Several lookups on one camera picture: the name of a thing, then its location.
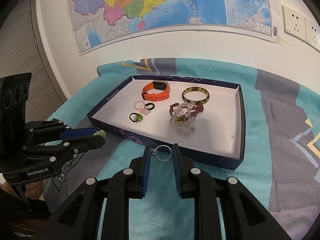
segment watch face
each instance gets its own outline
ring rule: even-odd
[[[153,88],[157,90],[166,90],[167,89],[167,83],[163,81],[153,81]]]

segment electrical outlet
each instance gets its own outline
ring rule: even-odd
[[[317,24],[314,24],[309,19],[306,19],[306,43],[312,46],[314,49],[320,51],[320,28]]]
[[[304,16],[287,6],[282,6],[284,15],[284,31],[295,38],[306,41],[306,24]]]

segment hand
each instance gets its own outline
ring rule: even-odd
[[[26,184],[24,195],[30,199],[38,199],[42,195],[43,187],[43,180]]]

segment black beaded ring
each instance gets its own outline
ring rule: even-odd
[[[131,118],[131,115],[133,115],[133,114],[136,115],[136,120],[133,120],[133,119]],[[129,118],[130,118],[130,120],[131,120],[132,122],[141,122],[141,121],[143,120],[142,114],[138,114],[138,113],[131,113],[131,114],[129,115]]]
[[[149,111],[151,111],[151,110],[154,109],[154,108],[155,108],[155,104],[154,104],[154,103],[147,103],[147,104],[146,104],[146,109],[148,109]]]

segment orange watch strap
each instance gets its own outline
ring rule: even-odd
[[[148,101],[153,101],[153,102],[156,102],[156,101],[161,101],[161,100],[165,100],[165,99],[168,99],[169,98],[169,93],[170,93],[170,87],[169,87],[169,84],[167,84],[167,87],[166,87],[166,90],[159,93],[159,94],[155,94],[155,93],[152,93],[152,94],[148,94],[147,92],[151,89],[153,89],[153,82],[147,84],[143,89],[142,89],[142,98],[144,100],[148,100]]]

